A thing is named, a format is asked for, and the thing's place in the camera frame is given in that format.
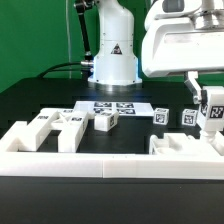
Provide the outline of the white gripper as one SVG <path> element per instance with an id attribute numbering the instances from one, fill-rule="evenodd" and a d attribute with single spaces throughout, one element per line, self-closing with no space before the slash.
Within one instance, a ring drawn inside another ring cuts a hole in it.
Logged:
<path id="1" fill-rule="evenodd" d="M 147 77 L 184 74 L 193 102 L 202 102 L 198 72 L 224 70 L 224 30 L 196 31 L 187 17 L 154 20 L 142 42 L 142 71 Z"/>

